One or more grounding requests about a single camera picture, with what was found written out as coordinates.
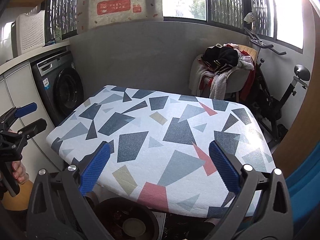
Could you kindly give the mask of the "person's left hand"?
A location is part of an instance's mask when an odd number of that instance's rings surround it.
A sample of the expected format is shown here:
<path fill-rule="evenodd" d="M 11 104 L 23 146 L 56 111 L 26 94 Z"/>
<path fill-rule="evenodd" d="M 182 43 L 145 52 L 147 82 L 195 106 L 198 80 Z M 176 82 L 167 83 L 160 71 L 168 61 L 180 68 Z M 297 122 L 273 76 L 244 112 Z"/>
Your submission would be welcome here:
<path fill-rule="evenodd" d="M 29 180 L 29 174 L 26 172 L 25 166 L 19 161 L 13 161 L 11 163 L 12 176 L 17 180 L 20 185 L 23 185 Z"/>

